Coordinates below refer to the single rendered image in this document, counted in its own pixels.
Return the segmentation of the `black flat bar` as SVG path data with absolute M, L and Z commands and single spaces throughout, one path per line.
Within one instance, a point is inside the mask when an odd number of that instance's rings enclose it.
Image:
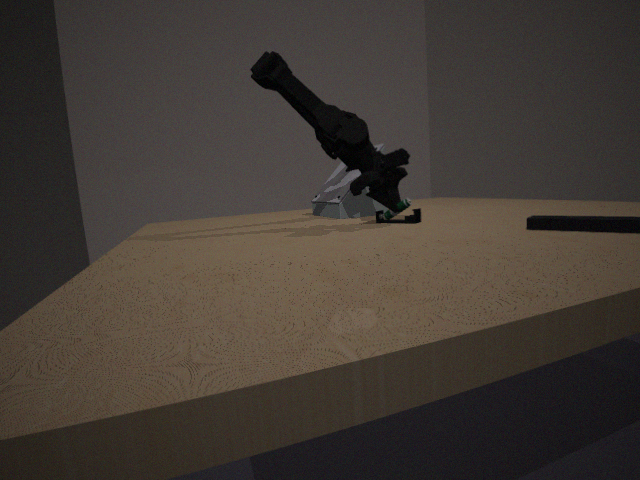
M 530 216 L 529 230 L 640 233 L 640 217 Z

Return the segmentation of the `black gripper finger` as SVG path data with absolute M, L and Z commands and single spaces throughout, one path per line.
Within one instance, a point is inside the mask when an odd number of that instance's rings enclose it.
M 366 196 L 373 198 L 374 200 L 378 201 L 379 203 L 381 203 L 382 205 L 384 205 L 394 213 L 397 213 L 399 211 L 399 208 L 390 191 L 390 181 L 391 179 L 384 180 L 379 185 L 377 185 L 374 189 L 368 192 Z
M 398 185 L 399 182 L 401 180 L 401 177 L 398 177 L 396 179 L 394 179 L 392 182 L 390 182 L 390 191 L 396 201 L 396 203 L 400 203 L 401 202 L 401 198 L 400 198 L 400 194 L 399 194 L 399 189 L 398 189 Z

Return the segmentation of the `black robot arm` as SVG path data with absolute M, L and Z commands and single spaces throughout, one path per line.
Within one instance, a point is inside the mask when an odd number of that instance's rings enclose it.
M 354 160 L 359 154 L 374 147 L 363 119 L 325 104 L 292 74 L 279 53 L 265 51 L 250 70 L 255 82 L 276 91 L 309 123 L 324 151 L 332 159 L 338 157 L 347 166 L 346 172 L 355 170 Z M 380 166 L 392 168 L 389 170 L 392 173 L 395 167 L 408 164 L 409 157 L 404 149 L 381 154 L 378 158 L 373 155 L 374 166 L 376 169 Z

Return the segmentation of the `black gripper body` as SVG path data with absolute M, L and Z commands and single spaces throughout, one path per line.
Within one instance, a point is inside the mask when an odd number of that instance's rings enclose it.
M 380 166 L 376 169 L 374 166 L 373 155 L 378 158 L 381 154 L 381 151 L 377 151 L 375 147 L 372 147 L 363 151 L 355 158 L 355 165 L 353 167 L 355 170 L 359 169 L 362 174 L 350 183 L 350 190 L 354 196 L 360 195 L 362 190 L 367 186 L 369 186 L 369 190 L 371 191 L 384 180 L 391 179 L 390 182 L 392 182 L 398 177 L 403 179 L 408 175 L 405 167 L 395 167 L 395 171 L 392 173 L 388 172 L 392 168 L 384 169 Z M 379 174 L 381 170 L 384 170 L 384 172 Z

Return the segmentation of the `green and white battery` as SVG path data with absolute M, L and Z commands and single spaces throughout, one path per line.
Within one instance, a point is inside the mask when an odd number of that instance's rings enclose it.
M 396 215 L 398 215 L 399 213 L 401 213 L 402 211 L 404 211 L 405 209 L 407 209 L 408 207 L 410 207 L 412 205 L 412 201 L 410 198 L 406 198 L 403 201 L 401 201 L 400 203 L 397 204 L 399 211 L 397 213 L 394 213 L 393 211 L 391 211 L 390 209 L 384 213 L 386 219 L 391 219 L 393 217 L 395 217 Z

